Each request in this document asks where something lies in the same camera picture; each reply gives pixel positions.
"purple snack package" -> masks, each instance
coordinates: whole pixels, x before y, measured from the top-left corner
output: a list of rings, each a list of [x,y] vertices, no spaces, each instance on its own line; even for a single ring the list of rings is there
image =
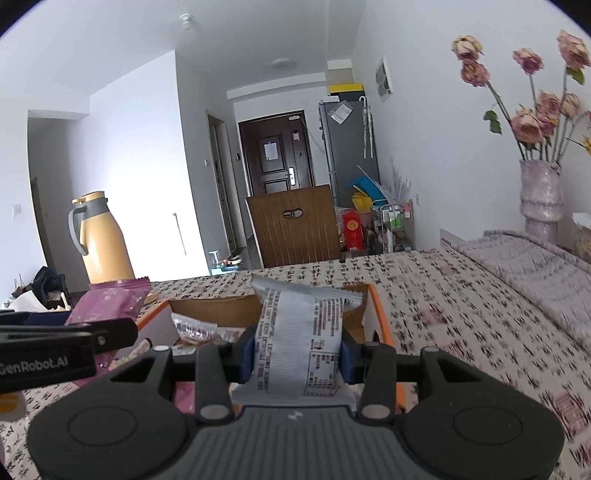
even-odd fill
[[[89,288],[90,290],[85,293],[70,313],[66,325],[117,318],[135,320],[144,305],[144,300],[150,293],[150,279],[143,277],[133,280],[115,280],[91,284]],[[95,355],[96,375],[77,380],[74,383],[81,387],[92,379],[103,375],[108,371],[116,354],[117,351]]]
[[[183,413],[195,413],[195,382],[177,382],[173,403]]]

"door handle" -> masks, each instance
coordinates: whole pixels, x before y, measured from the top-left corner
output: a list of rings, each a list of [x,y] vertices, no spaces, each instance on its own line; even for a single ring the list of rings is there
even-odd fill
[[[288,171],[290,173],[290,185],[295,185],[296,184],[296,173],[294,170],[294,167],[290,167],[288,168]]]

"red box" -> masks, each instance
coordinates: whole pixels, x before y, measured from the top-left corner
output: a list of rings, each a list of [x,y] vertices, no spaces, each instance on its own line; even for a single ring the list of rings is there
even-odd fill
[[[347,250],[350,252],[363,250],[363,231],[361,230],[361,217],[355,210],[347,210],[343,213],[343,230]]]

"ceiling light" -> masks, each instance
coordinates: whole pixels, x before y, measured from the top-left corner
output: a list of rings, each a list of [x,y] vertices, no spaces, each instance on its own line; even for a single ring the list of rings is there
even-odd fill
[[[191,20],[193,16],[191,14],[183,14],[181,15],[181,20],[183,21],[183,30],[191,30],[193,25],[191,24]]]
[[[271,67],[274,69],[287,70],[292,69],[297,65],[293,59],[276,59],[271,62]]]

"dried rose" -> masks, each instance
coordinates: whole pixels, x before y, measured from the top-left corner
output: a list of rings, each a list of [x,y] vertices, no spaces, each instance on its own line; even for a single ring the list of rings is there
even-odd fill
[[[540,123],[528,108],[521,107],[517,110],[517,115],[511,118],[511,128],[515,132],[516,139],[521,142],[533,144],[542,141]]]
[[[558,40],[560,55],[562,55],[562,58],[564,58],[564,61],[570,68],[580,70],[591,66],[589,51],[583,40],[579,37],[560,30],[560,35],[556,40]]]
[[[476,61],[482,53],[482,44],[471,35],[457,37],[452,42],[452,52],[461,61]]]
[[[538,124],[540,125],[540,130],[543,136],[551,137],[552,135],[554,135],[554,129],[556,128],[556,125],[558,123],[558,120],[556,118],[550,117],[542,112],[538,112],[538,114],[535,117],[538,121]]]
[[[491,78],[491,74],[482,63],[465,61],[462,65],[462,80],[474,87],[484,87]]]
[[[581,101],[574,93],[567,93],[562,102],[562,114],[566,118],[573,119],[579,115],[581,111]]]
[[[520,48],[513,52],[513,60],[515,60],[519,66],[528,75],[533,75],[535,72],[544,68],[544,62],[531,48]]]
[[[544,113],[550,118],[558,118],[560,114],[560,99],[555,94],[540,90],[535,103],[538,107],[538,112]]]
[[[581,142],[581,145],[585,147],[585,150],[587,150],[587,153],[589,155],[591,155],[591,138],[589,137],[585,137],[583,135],[583,140]]]

